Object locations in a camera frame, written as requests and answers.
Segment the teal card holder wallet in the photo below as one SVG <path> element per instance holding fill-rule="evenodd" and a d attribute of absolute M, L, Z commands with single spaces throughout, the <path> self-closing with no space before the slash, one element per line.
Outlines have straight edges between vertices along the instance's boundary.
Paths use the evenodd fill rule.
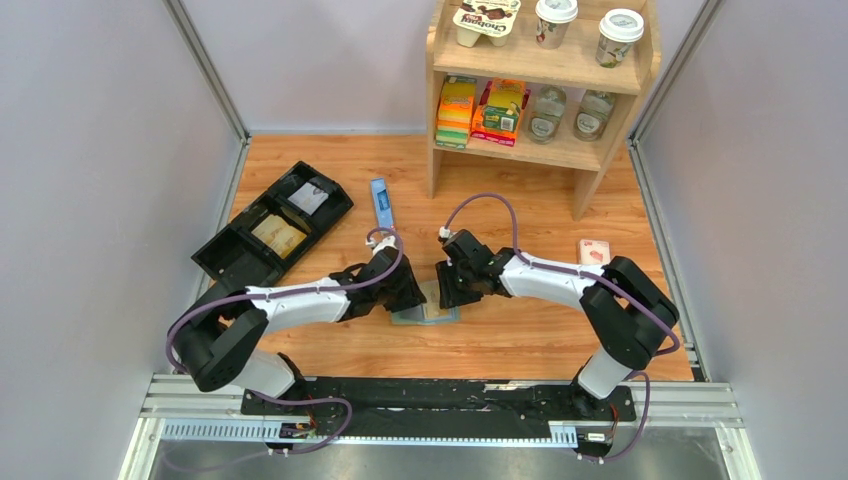
<path fill-rule="evenodd" d="M 416 307 L 392 313 L 393 325 L 430 326 L 455 323 L 460 320 L 457 307 L 444 309 L 440 306 L 441 294 L 436 280 L 422 283 L 420 289 L 425 296 L 425 302 Z"/>

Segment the gold credit card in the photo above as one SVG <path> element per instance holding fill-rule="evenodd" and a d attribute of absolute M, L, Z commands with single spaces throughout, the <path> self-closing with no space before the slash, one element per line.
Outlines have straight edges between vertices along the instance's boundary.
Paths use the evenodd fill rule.
<path fill-rule="evenodd" d="M 422 318 L 424 321 L 436 321 L 445 316 L 445 311 L 440 307 L 438 300 L 428 300 L 422 305 Z"/>

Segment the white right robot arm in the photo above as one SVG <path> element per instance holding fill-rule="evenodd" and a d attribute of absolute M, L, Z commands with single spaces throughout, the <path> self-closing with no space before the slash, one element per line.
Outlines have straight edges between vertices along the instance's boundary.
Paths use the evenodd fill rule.
<path fill-rule="evenodd" d="M 610 394 L 658 355 L 680 345 L 673 329 L 680 319 L 675 304 L 629 258 L 605 265 L 554 262 L 515 248 L 493 252 L 471 232 L 442 229 L 447 258 L 437 263 L 440 305 L 476 303 L 488 295 L 533 298 L 585 314 L 600 346 L 578 371 L 570 392 L 573 410 L 592 419 L 605 411 Z"/>

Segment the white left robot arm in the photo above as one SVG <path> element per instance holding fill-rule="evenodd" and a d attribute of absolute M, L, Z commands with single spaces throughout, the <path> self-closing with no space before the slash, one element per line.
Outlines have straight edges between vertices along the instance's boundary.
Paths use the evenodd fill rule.
<path fill-rule="evenodd" d="M 365 317 L 376 307 L 404 312 L 425 301 L 408 258 L 389 245 L 364 264 L 314 282 L 247 286 L 198 306 L 169 330 L 166 351 L 200 391 L 235 385 L 266 396 L 279 413 L 290 415 L 304 405 L 306 389 L 290 361 L 259 349 L 264 336 Z"/>

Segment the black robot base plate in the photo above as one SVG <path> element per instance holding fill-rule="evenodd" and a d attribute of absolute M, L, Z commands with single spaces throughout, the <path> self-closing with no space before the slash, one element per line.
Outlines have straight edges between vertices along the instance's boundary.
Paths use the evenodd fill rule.
<path fill-rule="evenodd" d="M 605 400 L 577 392 L 570 383 L 507 380 L 317 377 L 296 384 L 286 399 L 324 399 L 312 407 L 281 406 L 253 394 L 242 398 L 246 415 L 311 415 L 320 434 L 342 425 L 347 400 L 353 415 L 344 433 L 360 437 L 541 439 L 552 421 L 637 419 L 629 388 Z"/>

